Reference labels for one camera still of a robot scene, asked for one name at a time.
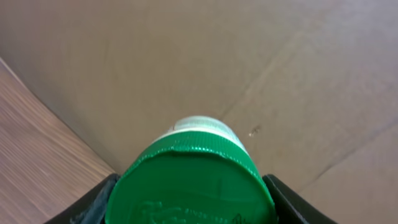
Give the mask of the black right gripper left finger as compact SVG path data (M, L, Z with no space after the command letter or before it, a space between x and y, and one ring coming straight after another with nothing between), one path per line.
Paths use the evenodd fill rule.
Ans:
M119 178L119 174L110 174L45 224L105 224L108 200Z

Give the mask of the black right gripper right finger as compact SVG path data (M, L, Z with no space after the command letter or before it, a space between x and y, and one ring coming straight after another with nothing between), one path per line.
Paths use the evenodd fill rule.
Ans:
M279 223L336 224L272 174L262 177L275 204Z

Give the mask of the green lid jar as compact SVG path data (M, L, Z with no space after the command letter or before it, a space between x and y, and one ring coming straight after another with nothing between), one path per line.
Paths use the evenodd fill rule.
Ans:
M235 133L207 116L178 120L111 192L106 223L277 223L274 201Z

